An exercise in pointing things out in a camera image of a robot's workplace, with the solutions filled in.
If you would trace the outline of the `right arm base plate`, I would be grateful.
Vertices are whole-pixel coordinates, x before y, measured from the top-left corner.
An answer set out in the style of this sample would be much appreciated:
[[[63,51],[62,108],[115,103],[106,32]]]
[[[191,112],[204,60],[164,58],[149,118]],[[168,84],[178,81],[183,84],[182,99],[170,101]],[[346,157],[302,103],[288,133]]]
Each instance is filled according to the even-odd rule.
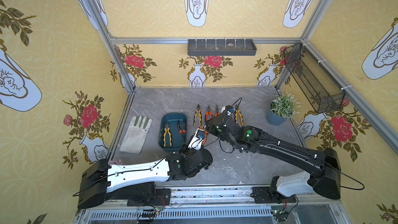
[[[255,203],[296,203],[295,196],[285,197],[277,191],[271,191],[269,187],[252,187],[250,197],[254,198]]]

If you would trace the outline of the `yellow black deli pliers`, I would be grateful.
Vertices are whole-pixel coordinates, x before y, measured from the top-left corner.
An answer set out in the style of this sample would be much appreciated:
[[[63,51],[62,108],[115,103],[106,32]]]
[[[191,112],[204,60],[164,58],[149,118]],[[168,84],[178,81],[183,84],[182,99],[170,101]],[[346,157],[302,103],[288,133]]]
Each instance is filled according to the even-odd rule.
[[[169,142],[169,147],[172,147],[172,135],[170,132],[170,125],[168,122],[164,125],[164,134],[163,134],[163,147],[167,147],[167,142]]]

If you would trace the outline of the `yellow black large pliers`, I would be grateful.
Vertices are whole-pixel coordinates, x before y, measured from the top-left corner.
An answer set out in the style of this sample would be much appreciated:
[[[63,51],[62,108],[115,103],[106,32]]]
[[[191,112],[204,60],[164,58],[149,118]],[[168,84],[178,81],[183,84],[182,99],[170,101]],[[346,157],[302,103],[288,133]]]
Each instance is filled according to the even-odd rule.
[[[193,125],[198,127],[202,126],[202,113],[200,104],[197,105],[197,108],[195,110]]]

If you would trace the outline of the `yellow black combination pliers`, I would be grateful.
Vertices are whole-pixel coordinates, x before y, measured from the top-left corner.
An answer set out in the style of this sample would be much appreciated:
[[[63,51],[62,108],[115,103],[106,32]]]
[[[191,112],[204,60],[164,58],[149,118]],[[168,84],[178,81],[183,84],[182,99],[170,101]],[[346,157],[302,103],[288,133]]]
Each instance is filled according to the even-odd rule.
[[[244,120],[243,120],[243,116],[242,116],[242,114],[241,114],[241,111],[240,111],[240,109],[239,109],[239,106],[236,105],[236,106],[235,106],[235,109],[236,109],[236,113],[235,113],[235,122],[236,122],[237,124],[240,124],[241,126],[243,126],[243,125],[244,125]]]

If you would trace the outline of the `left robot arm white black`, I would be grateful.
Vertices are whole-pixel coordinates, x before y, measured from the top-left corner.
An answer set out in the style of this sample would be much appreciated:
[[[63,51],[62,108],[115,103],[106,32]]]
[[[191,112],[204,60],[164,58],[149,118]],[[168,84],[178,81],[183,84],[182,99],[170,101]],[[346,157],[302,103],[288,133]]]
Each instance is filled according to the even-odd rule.
[[[107,200],[132,200],[149,203],[156,197],[154,184],[195,177],[212,164],[211,153],[204,148],[195,150],[182,145],[178,153],[165,158],[135,165],[109,164],[101,159],[83,172],[78,196],[78,208],[99,206]]]

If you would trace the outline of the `orange black combination pliers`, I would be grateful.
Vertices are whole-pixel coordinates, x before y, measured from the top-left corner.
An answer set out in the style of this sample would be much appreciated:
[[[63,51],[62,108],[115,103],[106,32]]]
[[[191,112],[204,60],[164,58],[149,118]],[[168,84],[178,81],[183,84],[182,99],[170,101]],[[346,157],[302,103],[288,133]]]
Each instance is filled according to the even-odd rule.
[[[203,138],[203,141],[202,141],[202,146],[204,146],[205,143],[206,143],[206,141],[207,141],[208,132],[206,131],[206,127],[205,127],[205,126],[200,127],[200,129],[201,129],[202,131],[204,131],[204,138]]]

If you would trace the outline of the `orange black needle pliers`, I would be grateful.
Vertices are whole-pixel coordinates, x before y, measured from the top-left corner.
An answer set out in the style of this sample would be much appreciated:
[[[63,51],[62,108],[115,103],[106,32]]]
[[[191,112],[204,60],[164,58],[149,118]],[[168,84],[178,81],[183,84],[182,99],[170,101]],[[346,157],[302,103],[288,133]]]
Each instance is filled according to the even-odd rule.
[[[213,118],[213,114],[212,114],[210,106],[208,105],[206,113],[205,113],[205,121],[209,121],[212,118]]]

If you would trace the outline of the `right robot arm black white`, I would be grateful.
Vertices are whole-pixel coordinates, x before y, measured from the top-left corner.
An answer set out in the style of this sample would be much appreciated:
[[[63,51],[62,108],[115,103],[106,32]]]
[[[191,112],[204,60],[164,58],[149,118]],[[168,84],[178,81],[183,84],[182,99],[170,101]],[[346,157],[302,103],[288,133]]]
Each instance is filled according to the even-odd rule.
[[[335,151],[294,145],[259,128],[241,127],[225,114],[208,120],[205,129],[235,149],[271,156],[302,169],[301,173],[272,178],[267,195],[273,202],[312,192],[332,200],[341,198],[340,162]]]

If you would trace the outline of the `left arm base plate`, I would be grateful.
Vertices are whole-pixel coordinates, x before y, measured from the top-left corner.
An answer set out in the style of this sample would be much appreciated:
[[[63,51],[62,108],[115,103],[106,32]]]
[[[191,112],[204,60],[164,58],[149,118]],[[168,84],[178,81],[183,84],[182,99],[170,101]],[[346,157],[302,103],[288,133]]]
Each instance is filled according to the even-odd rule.
[[[128,200],[127,206],[168,206],[171,200],[171,190],[169,188],[165,189],[155,189],[153,193],[148,194],[141,200]]]

